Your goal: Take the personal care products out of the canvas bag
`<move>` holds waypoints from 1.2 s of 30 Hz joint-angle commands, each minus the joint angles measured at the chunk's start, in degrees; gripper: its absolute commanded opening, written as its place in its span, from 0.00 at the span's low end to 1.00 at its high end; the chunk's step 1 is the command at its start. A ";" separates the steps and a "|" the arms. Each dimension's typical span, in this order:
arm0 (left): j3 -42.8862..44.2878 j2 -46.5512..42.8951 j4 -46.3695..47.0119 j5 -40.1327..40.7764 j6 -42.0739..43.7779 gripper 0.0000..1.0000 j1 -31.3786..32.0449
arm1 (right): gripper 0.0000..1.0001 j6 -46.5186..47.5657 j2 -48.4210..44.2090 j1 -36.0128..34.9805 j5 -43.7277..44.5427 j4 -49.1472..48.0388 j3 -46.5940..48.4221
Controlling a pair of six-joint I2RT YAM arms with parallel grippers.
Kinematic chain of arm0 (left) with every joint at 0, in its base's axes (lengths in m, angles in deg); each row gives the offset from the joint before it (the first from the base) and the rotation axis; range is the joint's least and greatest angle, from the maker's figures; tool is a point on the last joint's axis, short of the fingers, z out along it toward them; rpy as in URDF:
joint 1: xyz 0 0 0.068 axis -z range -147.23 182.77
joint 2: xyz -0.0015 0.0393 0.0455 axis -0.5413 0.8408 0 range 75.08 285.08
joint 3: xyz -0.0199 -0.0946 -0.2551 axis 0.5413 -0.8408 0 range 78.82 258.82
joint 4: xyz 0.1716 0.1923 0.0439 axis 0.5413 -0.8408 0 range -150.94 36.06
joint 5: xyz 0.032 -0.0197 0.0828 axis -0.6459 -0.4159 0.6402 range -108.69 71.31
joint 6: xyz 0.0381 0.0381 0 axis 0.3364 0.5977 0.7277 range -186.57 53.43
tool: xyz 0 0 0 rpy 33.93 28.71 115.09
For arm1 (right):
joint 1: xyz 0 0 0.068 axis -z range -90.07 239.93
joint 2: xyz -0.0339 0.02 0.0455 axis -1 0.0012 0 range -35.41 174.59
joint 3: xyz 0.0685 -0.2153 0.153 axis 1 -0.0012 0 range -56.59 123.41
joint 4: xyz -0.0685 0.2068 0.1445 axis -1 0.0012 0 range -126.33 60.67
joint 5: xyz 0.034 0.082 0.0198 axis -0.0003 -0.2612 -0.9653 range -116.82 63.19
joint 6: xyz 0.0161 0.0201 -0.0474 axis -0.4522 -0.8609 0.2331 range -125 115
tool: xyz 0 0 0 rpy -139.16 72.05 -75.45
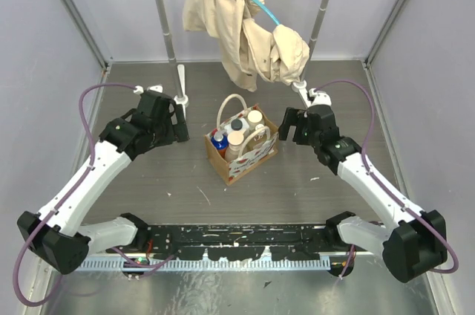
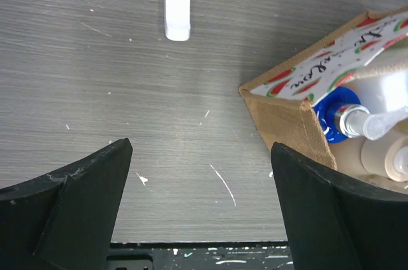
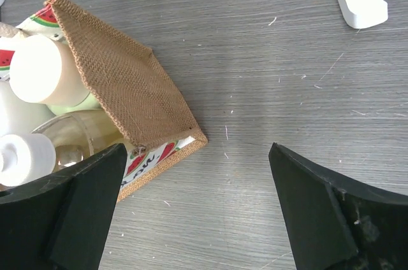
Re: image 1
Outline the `orange bottle blue pump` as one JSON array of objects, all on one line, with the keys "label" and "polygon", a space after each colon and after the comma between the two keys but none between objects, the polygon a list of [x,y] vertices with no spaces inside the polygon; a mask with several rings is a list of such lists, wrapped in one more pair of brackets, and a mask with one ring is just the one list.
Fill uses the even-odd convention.
[{"label": "orange bottle blue pump", "polygon": [[229,142],[224,131],[216,131],[211,138],[212,145],[216,148],[222,158],[226,157],[226,150]]}]

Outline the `white square bottle black cap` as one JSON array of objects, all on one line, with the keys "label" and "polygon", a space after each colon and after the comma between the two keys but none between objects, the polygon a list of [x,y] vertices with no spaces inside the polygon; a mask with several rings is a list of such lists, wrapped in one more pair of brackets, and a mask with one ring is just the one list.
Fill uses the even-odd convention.
[{"label": "white square bottle black cap", "polygon": [[244,117],[238,117],[226,123],[223,126],[223,130],[226,136],[231,134],[233,131],[238,131],[244,137],[247,137],[249,135],[249,124]]}]

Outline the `pale green cylindrical bottle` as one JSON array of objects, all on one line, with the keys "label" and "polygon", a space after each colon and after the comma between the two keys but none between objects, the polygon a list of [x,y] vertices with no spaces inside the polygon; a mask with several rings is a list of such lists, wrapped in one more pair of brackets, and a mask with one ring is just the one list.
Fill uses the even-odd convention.
[{"label": "pale green cylindrical bottle", "polygon": [[247,120],[247,123],[249,124],[249,130],[250,131],[254,131],[255,128],[262,124],[264,125],[264,121],[263,121],[263,115],[262,113],[257,110],[257,109],[253,109],[251,110],[247,115],[246,115],[246,120]]}]

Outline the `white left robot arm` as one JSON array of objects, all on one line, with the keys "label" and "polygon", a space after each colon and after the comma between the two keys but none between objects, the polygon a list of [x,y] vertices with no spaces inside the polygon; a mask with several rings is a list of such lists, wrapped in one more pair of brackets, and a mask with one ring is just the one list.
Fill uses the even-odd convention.
[{"label": "white left robot arm", "polygon": [[30,250],[62,275],[72,273],[94,253],[125,246],[146,250],[148,225],[131,213],[112,221],[83,225],[105,188],[139,155],[189,140],[181,104],[159,90],[140,95],[136,108],[109,122],[94,150],[63,189],[38,212],[23,212],[17,226]]}]

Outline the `beige bottle wide cap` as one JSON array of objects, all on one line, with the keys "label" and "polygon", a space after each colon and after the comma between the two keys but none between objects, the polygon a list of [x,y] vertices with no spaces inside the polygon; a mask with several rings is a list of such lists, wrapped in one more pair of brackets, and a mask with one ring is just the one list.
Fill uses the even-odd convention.
[{"label": "beige bottle wide cap", "polygon": [[243,132],[232,131],[230,134],[228,134],[227,140],[228,140],[228,147],[225,152],[225,160],[227,163],[230,163],[233,160],[236,160],[237,158],[239,158],[240,149],[243,145],[245,137],[244,137]]}]

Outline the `watermelon print canvas bag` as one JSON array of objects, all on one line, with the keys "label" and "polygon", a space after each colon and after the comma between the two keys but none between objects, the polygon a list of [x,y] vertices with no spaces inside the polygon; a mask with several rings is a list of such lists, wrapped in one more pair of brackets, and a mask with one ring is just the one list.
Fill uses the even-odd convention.
[{"label": "watermelon print canvas bag", "polygon": [[[224,120],[222,118],[222,113],[227,104],[233,99],[236,99],[240,102],[242,105],[241,111],[227,120]],[[246,119],[246,115],[253,109],[259,110],[263,115],[264,125],[268,128],[267,141],[259,149],[248,152],[246,150],[247,143],[255,135],[255,131],[249,131],[249,135],[245,137],[243,145],[240,149],[239,158],[227,163],[225,158],[222,158],[216,148],[212,145],[212,135],[216,131],[223,131],[223,126],[235,118],[244,117]],[[204,140],[208,161],[228,186],[241,179],[244,175],[249,174],[263,162],[267,161],[278,153],[278,127],[267,118],[258,105],[252,105],[248,107],[245,99],[239,94],[230,94],[221,103],[217,113],[216,127],[205,135]]]}]

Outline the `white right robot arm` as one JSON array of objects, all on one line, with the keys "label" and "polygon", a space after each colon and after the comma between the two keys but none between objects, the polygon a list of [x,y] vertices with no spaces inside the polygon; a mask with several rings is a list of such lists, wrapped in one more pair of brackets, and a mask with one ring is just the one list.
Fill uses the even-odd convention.
[{"label": "white right robot arm", "polygon": [[289,107],[279,126],[280,140],[295,128],[293,142],[311,146],[318,161],[348,183],[380,218],[380,226],[343,212],[326,222],[328,247],[341,251],[354,245],[381,258],[394,278],[406,283],[448,259],[446,224],[436,210],[426,212],[400,193],[352,138],[340,134],[333,110],[314,105]]}]

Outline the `clear amber bottle white cap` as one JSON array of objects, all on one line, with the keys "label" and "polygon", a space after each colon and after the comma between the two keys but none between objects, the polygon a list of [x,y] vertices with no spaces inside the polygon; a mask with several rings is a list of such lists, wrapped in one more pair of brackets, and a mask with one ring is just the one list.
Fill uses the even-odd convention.
[{"label": "clear amber bottle white cap", "polygon": [[259,149],[267,141],[268,128],[260,123],[255,127],[255,135],[249,140],[246,146],[248,152]]}]

